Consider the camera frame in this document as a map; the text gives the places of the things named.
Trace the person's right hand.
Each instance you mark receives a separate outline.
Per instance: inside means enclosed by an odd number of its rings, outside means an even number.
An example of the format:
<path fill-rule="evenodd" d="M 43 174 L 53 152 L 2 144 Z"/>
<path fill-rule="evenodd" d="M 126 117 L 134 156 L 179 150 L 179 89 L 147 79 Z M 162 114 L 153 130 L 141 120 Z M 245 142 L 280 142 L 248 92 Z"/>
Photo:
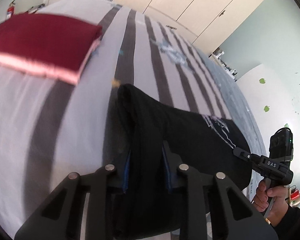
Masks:
<path fill-rule="evenodd" d="M 258 212 L 264 212 L 268 208 L 269 197 L 275 198 L 274 204 L 267 217 L 273 227 L 281 222 L 288 210 L 289 205 L 285 201 L 287 192 L 288 190 L 284 186 L 276 186 L 268 189 L 264 180 L 259 182 L 256 189 L 256 194 L 253 198 L 253 206 Z"/>

